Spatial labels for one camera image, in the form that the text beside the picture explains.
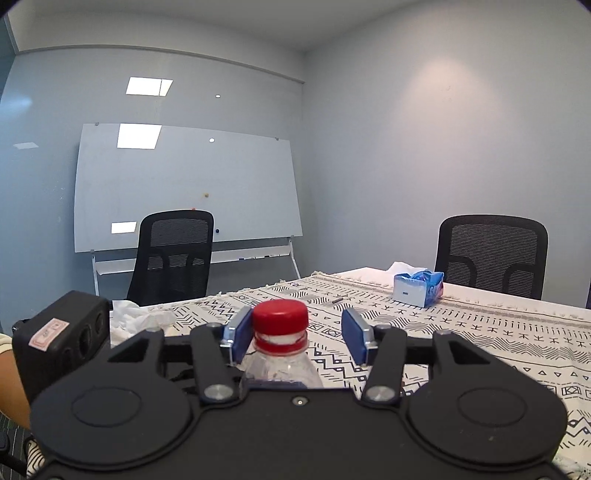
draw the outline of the ceiling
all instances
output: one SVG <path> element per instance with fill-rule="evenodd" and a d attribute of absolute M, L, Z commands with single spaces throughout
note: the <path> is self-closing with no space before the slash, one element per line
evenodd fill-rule
<path fill-rule="evenodd" d="M 415 0 L 36 0 L 37 15 L 134 12 L 206 22 L 307 51 Z"/>

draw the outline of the tissue box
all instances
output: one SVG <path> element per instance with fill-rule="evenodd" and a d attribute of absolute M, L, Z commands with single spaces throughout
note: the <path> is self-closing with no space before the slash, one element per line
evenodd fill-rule
<path fill-rule="evenodd" d="M 415 307 L 428 307 L 443 294 L 443 273 L 423 270 L 394 275 L 392 298 Z"/>

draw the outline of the red bottle cap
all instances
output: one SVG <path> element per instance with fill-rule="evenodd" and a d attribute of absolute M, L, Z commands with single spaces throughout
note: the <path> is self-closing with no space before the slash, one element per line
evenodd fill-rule
<path fill-rule="evenodd" d="M 255 348 L 267 355 L 294 355 L 308 347 L 308 307 L 298 300 L 269 300 L 254 307 Z"/>
<path fill-rule="evenodd" d="M 291 335 L 308 328 L 308 307 L 299 300 L 268 300 L 254 307 L 252 327 L 263 335 Z"/>

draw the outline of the label sticker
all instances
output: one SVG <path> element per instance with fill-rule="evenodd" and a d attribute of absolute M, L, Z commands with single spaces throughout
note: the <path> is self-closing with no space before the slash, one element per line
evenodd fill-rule
<path fill-rule="evenodd" d="M 61 332 L 66 330 L 69 324 L 69 322 L 64 322 L 60 319 L 51 319 L 31 337 L 31 340 L 29 340 L 29 346 L 47 352 L 52 341 L 55 340 Z"/>

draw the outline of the patterned tablecloth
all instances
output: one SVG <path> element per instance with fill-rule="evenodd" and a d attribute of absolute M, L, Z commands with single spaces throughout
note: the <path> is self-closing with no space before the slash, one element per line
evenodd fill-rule
<path fill-rule="evenodd" d="M 421 309 L 393 301 L 390 290 L 376 285 L 315 274 L 293 282 L 243 290 L 176 304 L 156 306 L 174 312 L 177 322 L 167 335 L 188 334 L 196 325 L 225 322 L 244 305 L 277 298 L 297 299 L 310 312 L 308 355 L 326 387 L 350 387 L 357 394 L 368 370 L 356 366 L 340 333 L 340 315 L 354 307 L 368 323 L 389 323 L 412 336 L 430 337 L 450 329 L 546 385 L 563 399 L 569 412 L 566 435 L 556 463 L 573 479 L 591 478 L 591 322 L 441 299 Z M 409 365 L 404 389 L 411 394 L 427 382 L 427 369 Z"/>

